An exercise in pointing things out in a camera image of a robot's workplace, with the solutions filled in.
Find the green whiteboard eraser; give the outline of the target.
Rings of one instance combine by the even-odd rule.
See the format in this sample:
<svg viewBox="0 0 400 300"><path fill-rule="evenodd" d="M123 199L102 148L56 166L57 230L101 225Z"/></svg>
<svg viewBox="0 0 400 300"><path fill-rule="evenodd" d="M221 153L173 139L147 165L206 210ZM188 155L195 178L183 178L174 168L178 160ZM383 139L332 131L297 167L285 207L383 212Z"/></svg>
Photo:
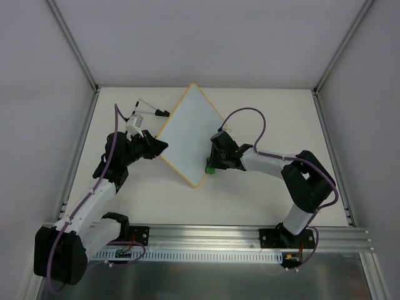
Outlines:
<svg viewBox="0 0 400 300"><path fill-rule="evenodd" d="M208 157L206 159L206 168L205 168L205 173L206 174L215 174L216 169L211 166L211 158Z"/></svg>

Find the yellow framed whiteboard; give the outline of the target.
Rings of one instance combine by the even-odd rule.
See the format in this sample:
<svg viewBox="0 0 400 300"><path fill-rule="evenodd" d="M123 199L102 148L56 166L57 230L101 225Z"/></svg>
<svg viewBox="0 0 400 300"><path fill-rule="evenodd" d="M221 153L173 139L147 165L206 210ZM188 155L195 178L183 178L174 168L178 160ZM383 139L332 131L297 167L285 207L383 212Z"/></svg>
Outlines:
<svg viewBox="0 0 400 300"><path fill-rule="evenodd" d="M210 138L224 119L200 87L192 83L157 135L168 143L161 159L193 188L198 188L206 172Z"/></svg>

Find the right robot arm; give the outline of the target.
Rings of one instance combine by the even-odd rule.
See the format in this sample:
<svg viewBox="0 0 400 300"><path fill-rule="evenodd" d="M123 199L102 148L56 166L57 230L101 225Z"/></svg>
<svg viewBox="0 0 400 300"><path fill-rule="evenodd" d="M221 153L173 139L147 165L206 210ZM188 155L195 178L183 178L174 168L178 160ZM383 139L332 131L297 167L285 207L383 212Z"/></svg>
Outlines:
<svg viewBox="0 0 400 300"><path fill-rule="evenodd" d="M261 238L261 246L265 248L298 248L302 234L316 214L339 198L334 179L307 150L295 156L284 156L258 151L251 144L238 146L231 139L212 138L206 172L210 174L212 169L254 171L284 181L292 206L284 221Z"/></svg>

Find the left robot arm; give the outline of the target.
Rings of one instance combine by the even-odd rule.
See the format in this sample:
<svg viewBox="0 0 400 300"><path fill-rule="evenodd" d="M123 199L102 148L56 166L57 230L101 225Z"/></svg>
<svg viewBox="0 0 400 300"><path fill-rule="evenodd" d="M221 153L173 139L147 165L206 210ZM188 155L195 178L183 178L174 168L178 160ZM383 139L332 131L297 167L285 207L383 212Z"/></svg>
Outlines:
<svg viewBox="0 0 400 300"><path fill-rule="evenodd" d="M130 237L129 218L107 212L97 226L93 222L114 199L126 179L128 167L139 159L158 157L168 144L149 131L126 136L108 135L105 152L82 199L52 227L41 227L34 241L33 271L37 276L75 285L83 277L89 260L106 244L124 244Z"/></svg>

